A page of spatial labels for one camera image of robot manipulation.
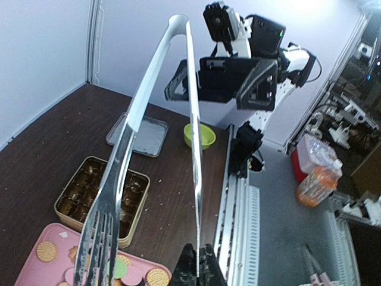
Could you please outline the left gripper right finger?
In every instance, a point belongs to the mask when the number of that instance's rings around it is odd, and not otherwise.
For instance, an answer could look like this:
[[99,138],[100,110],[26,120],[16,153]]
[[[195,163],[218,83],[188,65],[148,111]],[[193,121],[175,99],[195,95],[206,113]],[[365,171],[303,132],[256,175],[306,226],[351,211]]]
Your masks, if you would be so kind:
[[227,286],[211,244],[200,250],[198,285]]

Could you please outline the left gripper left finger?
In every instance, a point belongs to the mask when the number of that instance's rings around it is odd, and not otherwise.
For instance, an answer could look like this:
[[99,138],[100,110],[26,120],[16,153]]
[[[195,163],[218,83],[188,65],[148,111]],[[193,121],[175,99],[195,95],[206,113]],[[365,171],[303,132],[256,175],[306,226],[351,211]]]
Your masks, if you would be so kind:
[[196,251],[187,243],[181,252],[171,278],[171,286],[197,286]]

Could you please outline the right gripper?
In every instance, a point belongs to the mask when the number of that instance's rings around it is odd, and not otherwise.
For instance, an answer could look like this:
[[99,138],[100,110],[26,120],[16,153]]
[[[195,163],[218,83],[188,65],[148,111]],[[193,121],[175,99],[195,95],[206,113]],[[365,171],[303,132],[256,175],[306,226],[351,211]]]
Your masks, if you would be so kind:
[[[204,57],[199,61],[198,99],[227,103],[236,97],[238,110],[273,111],[278,65],[275,59]],[[167,101],[188,101],[188,61],[179,66],[164,89]]]

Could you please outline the silver white tongs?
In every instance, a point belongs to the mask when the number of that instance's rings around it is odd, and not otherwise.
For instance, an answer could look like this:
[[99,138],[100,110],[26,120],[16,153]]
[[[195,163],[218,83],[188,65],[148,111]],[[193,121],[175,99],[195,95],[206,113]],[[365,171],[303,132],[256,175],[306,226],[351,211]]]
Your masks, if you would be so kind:
[[202,221],[202,138],[191,25],[187,16],[170,17],[168,26],[126,112],[120,132],[101,179],[99,191],[83,224],[74,267],[73,285],[112,283],[120,232],[124,181],[132,152],[155,156],[162,144],[155,129],[145,127],[143,116],[173,37],[186,37],[187,59],[182,74],[188,78],[188,95],[174,98],[190,107],[193,188],[196,217],[196,274],[200,274]]

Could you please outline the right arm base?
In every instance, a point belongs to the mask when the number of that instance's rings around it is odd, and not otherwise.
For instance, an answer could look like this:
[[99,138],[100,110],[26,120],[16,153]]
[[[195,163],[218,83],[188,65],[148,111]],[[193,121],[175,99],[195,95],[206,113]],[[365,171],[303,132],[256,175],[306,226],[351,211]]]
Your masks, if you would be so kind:
[[259,153],[260,159],[254,158],[262,145],[263,134],[260,129],[254,129],[250,121],[246,121],[237,131],[236,137],[232,139],[228,174],[237,178],[247,178],[249,170],[260,172],[264,168],[264,159]]

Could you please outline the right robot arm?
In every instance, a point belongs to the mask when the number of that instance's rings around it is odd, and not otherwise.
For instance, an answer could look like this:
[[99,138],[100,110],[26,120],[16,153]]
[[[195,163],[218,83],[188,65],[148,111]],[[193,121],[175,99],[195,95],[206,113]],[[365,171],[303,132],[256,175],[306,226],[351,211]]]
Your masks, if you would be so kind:
[[[309,50],[289,43],[274,57],[243,58],[234,55],[217,56],[218,44],[209,57],[201,58],[200,70],[196,74],[199,101],[228,103],[236,101],[238,110],[274,111],[277,89],[289,79],[295,88],[308,82],[317,57]],[[167,101],[188,100],[188,65],[182,60],[164,94]],[[182,86],[183,92],[176,89]],[[244,171],[252,154],[262,145],[265,127],[255,128],[247,120],[233,140],[228,167],[229,175],[247,177]]]

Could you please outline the round embossed cookie bottom right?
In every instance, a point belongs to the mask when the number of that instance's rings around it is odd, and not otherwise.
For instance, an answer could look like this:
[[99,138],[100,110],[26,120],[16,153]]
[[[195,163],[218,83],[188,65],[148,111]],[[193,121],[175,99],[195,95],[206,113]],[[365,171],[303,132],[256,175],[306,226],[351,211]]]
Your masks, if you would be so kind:
[[146,282],[149,286],[168,286],[170,283],[170,276],[165,270],[155,268],[151,269],[146,274]]

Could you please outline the green bowl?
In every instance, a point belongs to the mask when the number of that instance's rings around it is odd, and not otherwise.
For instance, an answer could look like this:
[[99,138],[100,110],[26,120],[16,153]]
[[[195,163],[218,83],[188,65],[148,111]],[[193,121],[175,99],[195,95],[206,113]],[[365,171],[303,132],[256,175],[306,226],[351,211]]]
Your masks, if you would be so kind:
[[[215,132],[207,125],[200,124],[200,138],[202,143],[202,149],[206,150],[213,145],[216,141]],[[192,125],[189,123],[183,129],[183,137],[185,144],[191,148],[192,147]]]

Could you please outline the green round cookie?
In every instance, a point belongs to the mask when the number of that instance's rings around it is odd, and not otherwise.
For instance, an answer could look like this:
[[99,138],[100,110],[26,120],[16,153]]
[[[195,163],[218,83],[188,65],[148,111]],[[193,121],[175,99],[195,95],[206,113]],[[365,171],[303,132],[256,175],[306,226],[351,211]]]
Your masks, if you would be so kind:
[[122,279],[127,274],[127,265],[122,259],[117,259],[115,263],[114,278]]

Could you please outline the silver tin lid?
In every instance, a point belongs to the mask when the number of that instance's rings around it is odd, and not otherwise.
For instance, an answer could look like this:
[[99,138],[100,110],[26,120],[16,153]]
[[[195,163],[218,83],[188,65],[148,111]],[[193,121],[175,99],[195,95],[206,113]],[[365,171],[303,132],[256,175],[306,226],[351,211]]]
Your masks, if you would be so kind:
[[[121,113],[105,140],[108,145],[113,146],[121,133],[126,112]],[[164,121],[144,117],[140,129],[136,135],[133,152],[148,157],[158,157],[163,147],[168,132],[168,124]]]

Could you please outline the red white cooler box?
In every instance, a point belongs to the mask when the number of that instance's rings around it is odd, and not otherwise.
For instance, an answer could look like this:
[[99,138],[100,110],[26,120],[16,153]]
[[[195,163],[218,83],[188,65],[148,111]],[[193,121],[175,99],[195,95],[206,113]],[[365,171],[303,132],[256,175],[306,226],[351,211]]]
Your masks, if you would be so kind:
[[335,150],[308,133],[304,134],[291,154],[293,171],[297,183],[301,183],[316,166],[332,167],[336,161]]

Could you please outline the pink tongs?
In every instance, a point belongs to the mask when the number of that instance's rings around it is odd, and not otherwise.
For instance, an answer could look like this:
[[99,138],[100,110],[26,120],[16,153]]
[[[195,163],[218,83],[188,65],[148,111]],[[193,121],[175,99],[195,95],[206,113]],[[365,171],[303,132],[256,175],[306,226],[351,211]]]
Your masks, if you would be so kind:
[[310,278],[310,285],[340,285],[340,282],[332,281],[329,278],[328,274],[322,269],[321,265],[317,261],[315,255],[313,255],[313,252],[311,251],[308,244],[304,244],[301,248],[301,251],[305,267]]

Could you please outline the orange drink bottle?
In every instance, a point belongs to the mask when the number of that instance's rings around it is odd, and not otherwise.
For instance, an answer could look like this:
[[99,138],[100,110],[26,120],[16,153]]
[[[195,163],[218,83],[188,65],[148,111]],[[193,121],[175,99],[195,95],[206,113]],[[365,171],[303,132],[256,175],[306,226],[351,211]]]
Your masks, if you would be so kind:
[[343,163],[336,159],[331,167],[316,166],[314,170],[299,184],[296,198],[306,207],[316,207],[337,189],[338,180],[342,176]]

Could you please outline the round cookie tray top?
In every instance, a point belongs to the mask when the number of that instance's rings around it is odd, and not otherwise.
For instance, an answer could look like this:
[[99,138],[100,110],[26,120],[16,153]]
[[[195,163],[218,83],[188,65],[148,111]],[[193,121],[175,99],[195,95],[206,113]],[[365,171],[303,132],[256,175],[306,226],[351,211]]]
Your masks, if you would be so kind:
[[58,255],[57,246],[50,241],[42,241],[36,247],[36,255],[44,263],[52,262]]

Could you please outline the aluminium front rail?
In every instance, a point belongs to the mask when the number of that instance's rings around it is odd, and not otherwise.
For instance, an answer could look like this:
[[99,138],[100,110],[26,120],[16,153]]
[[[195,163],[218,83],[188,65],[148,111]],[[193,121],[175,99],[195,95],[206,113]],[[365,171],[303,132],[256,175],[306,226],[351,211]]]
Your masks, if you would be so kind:
[[214,252],[227,285],[258,285],[260,190],[228,174],[226,157]]

